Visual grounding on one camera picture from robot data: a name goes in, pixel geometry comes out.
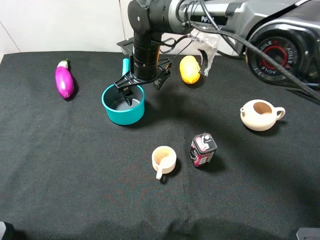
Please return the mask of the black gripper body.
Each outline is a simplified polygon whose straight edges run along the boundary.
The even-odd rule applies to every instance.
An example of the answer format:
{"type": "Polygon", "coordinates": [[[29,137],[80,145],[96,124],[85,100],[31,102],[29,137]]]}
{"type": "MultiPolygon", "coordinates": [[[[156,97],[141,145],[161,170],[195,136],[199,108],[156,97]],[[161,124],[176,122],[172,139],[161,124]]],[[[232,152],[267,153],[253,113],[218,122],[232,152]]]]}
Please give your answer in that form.
{"type": "Polygon", "coordinates": [[[129,56],[128,71],[114,82],[119,92],[133,86],[153,84],[161,70],[171,68],[169,58],[159,60],[160,44],[151,37],[131,37],[118,42],[117,46],[129,56]]]}

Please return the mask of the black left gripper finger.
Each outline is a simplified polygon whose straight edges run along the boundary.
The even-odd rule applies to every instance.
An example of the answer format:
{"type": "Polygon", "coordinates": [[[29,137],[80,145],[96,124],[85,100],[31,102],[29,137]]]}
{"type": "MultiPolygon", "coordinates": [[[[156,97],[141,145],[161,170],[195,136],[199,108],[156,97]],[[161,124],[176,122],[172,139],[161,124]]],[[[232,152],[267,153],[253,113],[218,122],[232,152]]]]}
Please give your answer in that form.
{"type": "Polygon", "coordinates": [[[129,87],[126,87],[122,90],[122,95],[124,96],[125,102],[131,106],[133,104],[134,93],[129,87]]]}

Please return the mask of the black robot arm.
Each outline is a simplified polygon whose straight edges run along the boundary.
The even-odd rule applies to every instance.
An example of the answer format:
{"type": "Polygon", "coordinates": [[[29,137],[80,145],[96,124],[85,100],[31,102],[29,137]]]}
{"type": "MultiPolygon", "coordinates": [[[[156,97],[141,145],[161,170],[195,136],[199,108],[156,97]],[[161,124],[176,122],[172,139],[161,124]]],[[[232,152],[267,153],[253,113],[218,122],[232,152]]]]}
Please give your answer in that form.
{"type": "Polygon", "coordinates": [[[160,59],[190,38],[201,54],[199,73],[207,76],[216,42],[223,38],[262,82],[320,99],[320,3],[317,0],[133,0],[127,9],[133,37],[118,43],[129,69],[114,83],[128,104],[132,87],[160,89],[171,61],[160,59]]]}

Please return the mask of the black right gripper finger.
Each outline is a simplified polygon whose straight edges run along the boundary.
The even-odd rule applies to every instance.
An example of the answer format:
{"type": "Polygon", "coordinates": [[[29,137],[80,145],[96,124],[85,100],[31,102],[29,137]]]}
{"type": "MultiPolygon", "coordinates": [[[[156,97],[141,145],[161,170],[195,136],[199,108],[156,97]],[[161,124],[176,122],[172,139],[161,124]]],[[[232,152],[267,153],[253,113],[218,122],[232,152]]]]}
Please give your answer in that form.
{"type": "Polygon", "coordinates": [[[160,90],[164,82],[167,80],[167,78],[171,75],[170,70],[168,69],[162,69],[157,77],[155,78],[155,81],[153,82],[153,87],[156,90],[160,90]]]}

